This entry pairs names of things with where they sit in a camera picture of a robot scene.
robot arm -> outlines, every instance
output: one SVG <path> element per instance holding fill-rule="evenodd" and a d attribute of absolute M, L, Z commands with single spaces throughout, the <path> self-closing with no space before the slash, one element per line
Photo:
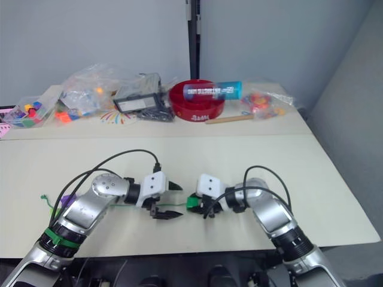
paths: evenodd
<path fill-rule="evenodd" d="M 160 195 L 169 189 L 181 188 L 168 182 L 163 172 L 146 176 L 142 184 L 110 173 L 95 177 L 89 190 L 45 230 L 1 287 L 53 286 L 60 271 L 72 263 L 81 244 L 100 223 L 108 207 L 120 199 L 149 209 L 153 218 L 171 219 L 182 215 L 169 210 L 159 212 L 156 207 Z"/>
<path fill-rule="evenodd" d="M 268 188 L 266 183 L 258 178 L 248 180 L 246 186 Z M 205 213 L 209 201 L 231 189 L 233 188 L 222 184 L 217 178 L 202 175 L 196 192 L 196 196 L 202 198 L 202 206 L 193 207 L 193 211 Z M 283 264 L 295 277 L 299 287 L 345 287 L 327 258 L 305 236 L 294 216 L 282 202 L 260 189 L 250 189 L 246 193 L 246 196 L 244 191 L 228 193 L 219 201 L 220 207 L 212 210 L 210 217 L 214 217 L 214 212 L 219 212 L 220 209 L 243 212 L 247 207 L 252 208 L 262 229 L 282 255 Z"/>

white table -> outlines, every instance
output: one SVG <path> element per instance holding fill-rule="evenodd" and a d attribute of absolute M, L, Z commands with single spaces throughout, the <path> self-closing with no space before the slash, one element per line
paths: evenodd
<path fill-rule="evenodd" d="M 114 153 L 146 148 L 155 152 L 168 178 L 183 192 L 162 198 L 182 203 L 195 191 L 201 173 L 234 185 L 245 169 L 262 164 L 285 180 L 301 228 L 319 246 L 380 240 L 358 201 L 297 112 L 264 122 L 205 125 L 140 121 L 129 126 L 72 123 L 66 127 L 12 130 L 0 141 L 0 258 L 23 257 L 48 224 L 49 208 L 77 174 Z M 120 175 L 141 180 L 153 167 L 145 154 L 131 154 L 106 165 Z M 266 180 L 284 197 L 278 181 L 265 171 L 251 176 Z M 81 191 L 90 184 L 86 181 Z M 113 207 L 84 242 L 78 257 L 174 254 L 272 249 L 273 245 L 248 210 L 220 213 L 203 220 L 184 207 L 169 207 L 183 216 L 159 221 L 148 211 Z"/>

green cable clip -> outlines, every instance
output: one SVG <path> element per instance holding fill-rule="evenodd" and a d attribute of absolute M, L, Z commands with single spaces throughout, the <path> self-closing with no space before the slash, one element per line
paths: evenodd
<path fill-rule="evenodd" d="M 57 235 L 50 228 L 45 229 L 44 233 L 52 239 L 53 244 L 62 245 L 69 248 L 79 248 L 81 244 L 66 240 L 64 237 Z"/>

pink object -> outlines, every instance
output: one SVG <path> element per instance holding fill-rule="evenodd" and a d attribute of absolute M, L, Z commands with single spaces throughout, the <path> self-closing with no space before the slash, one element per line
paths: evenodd
<path fill-rule="evenodd" d="M 36 109 L 28 109 L 28 117 L 33 118 L 34 116 L 36 116 Z"/>
<path fill-rule="evenodd" d="M 0 118 L 3 117 L 4 114 L 9 113 L 12 111 L 12 109 L 1 109 L 0 108 Z M 5 124 L 0 122 L 0 139 L 5 136 L 6 133 L 11 129 L 11 126 L 9 124 Z"/>

red container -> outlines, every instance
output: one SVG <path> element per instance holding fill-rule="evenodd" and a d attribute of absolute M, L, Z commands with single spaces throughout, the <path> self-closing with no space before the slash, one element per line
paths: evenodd
<path fill-rule="evenodd" d="M 187 121 L 206 121 L 218 117 L 224 106 L 224 100 L 187 101 L 184 98 L 184 85 L 212 83 L 207 80 L 188 80 L 178 83 L 169 91 L 169 101 L 174 113 Z"/>

